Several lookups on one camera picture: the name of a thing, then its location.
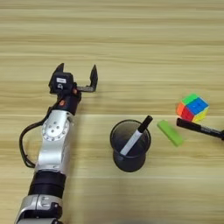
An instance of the black marker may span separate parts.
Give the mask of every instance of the black marker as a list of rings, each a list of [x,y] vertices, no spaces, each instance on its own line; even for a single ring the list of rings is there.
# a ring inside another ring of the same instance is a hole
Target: black marker
[[[178,118],[177,125],[181,128],[185,128],[188,130],[194,130],[212,137],[218,137],[221,140],[224,140],[224,130],[219,131],[217,129],[210,129],[205,126],[201,126],[195,122],[188,122],[186,120]]]

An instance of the wooden table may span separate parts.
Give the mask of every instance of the wooden table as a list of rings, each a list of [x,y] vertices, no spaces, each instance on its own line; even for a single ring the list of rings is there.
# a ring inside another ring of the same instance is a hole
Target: wooden table
[[[0,211],[15,220],[33,170],[18,137],[55,102],[48,81],[65,62],[80,85],[96,64],[99,86],[83,94],[75,117],[66,224],[224,222],[224,147],[220,139],[178,129],[174,147],[158,129],[175,125],[182,97],[210,104],[202,122],[223,129],[224,3],[200,0],[11,0],[0,3]],[[120,171],[109,133],[122,119],[154,118],[144,167]],[[32,159],[40,129],[24,140]]]

